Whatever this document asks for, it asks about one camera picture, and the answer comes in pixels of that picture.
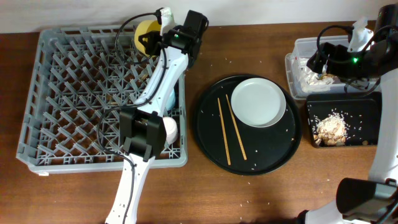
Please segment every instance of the black container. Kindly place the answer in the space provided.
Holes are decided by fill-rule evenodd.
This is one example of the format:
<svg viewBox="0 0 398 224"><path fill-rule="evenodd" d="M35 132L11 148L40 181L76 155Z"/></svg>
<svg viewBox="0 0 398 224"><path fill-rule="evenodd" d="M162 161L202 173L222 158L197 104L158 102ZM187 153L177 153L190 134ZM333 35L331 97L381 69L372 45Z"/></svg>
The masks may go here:
<svg viewBox="0 0 398 224"><path fill-rule="evenodd" d="M349 126L345 146L377 145L381 120L380 92L362 98L347 94L310 95L305 103L305 111L314 147L334 147L326 146L323 142L316 144L313 136L318 134L315 116L322 121L333 112L343 114Z"/></svg>
<svg viewBox="0 0 398 224"><path fill-rule="evenodd" d="M239 175L266 174L283 166L294 155L302 137L302 126L294 100L281 88L286 99L286 111L276 124L266 128L254 128L235 117L246 151L245 161L225 95L227 94L231 100L235 87L248 78L263 77L236 75L222 79L209 87L198 101L193 118L193 131L200 149L217 166ZM230 166L226 159L217 98L220 99L223 112L231 158Z"/></svg>

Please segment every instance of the round black tray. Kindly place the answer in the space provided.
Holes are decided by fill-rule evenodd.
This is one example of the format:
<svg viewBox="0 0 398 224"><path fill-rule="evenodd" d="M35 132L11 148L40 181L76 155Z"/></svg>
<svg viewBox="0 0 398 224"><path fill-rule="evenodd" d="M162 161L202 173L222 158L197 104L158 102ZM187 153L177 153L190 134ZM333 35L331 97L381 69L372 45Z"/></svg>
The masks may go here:
<svg viewBox="0 0 398 224"><path fill-rule="evenodd" d="M207 89L198 101L193 127L196 142L203 153L216 165L239 175L259 175L282 167L296 152L302 137L299 110L292 97L280 88L286 98L283 117L271 127L254 128L242 123L236 116L236 124L246 152L243 159L229 112L225 94L231 101L235 87L248 78L263 78L257 75L235 75L224 78ZM223 132L217 98L223 112L226 138L231 165L226 159Z"/></svg>

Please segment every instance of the white plate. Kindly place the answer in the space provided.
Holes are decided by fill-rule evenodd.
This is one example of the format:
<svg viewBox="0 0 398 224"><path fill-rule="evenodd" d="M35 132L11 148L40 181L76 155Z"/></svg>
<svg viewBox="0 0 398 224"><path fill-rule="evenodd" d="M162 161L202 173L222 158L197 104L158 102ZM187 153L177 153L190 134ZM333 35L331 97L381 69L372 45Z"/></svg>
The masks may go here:
<svg viewBox="0 0 398 224"><path fill-rule="evenodd" d="M283 117L286 99L275 83L265 78L250 78L234 89L231 106L236 117L246 125L265 128Z"/></svg>

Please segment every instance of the dish rack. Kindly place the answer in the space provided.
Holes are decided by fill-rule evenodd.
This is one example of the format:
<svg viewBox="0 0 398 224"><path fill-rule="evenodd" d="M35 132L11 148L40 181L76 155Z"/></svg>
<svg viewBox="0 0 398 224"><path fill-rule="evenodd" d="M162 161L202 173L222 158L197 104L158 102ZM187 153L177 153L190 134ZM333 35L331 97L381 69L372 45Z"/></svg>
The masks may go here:
<svg viewBox="0 0 398 224"><path fill-rule="evenodd" d="M119 50L138 62L134 26L119 36ZM124 67L115 55L119 26L56 28L40 33L17 158L39 175L121 170L123 159L103 152L96 124L106 108L131 105L152 76L158 58ZM187 162L184 76L174 88L176 103L167 116L179 125L179 138L165 147L152 168ZM104 119L106 147L118 151L119 114Z"/></svg>

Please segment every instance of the wooden chopstick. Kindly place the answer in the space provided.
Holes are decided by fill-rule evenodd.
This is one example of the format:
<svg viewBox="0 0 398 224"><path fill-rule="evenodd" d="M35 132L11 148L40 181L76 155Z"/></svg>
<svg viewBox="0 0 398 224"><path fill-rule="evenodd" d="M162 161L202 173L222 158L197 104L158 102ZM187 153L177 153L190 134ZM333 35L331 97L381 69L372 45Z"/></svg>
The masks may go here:
<svg viewBox="0 0 398 224"><path fill-rule="evenodd" d="M239 145L241 146L243 159L247 160L246 153L244 152L244 148L243 148L243 144L242 144L241 135L239 134L239 130L238 130L238 127L237 127L236 122L235 122L234 113L232 112L232 108L231 108L231 105L229 103L228 95L225 94L225 97L226 97L226 101L228 102L229 112L231 112L232 122L234 123L235 132L236 132L236 135L238 136Z"/></svg>
<svg viewBox="0 0 398 224"><path fill-rule="evenodd" d="M228 143L226 141L226 135L225 135L225 127L224 127L224 119L223 119L223 112L221 110L221 105L220 105L220 99L217 98L218 100L218 109L220 111L220 118L221 118L221 127L223 128L223 136L224 136L224 145L225 145L225 152L226 152L226 159L228 161L228 165L231 165L231 159L229 158L229 151L228 151Z"/></svg>

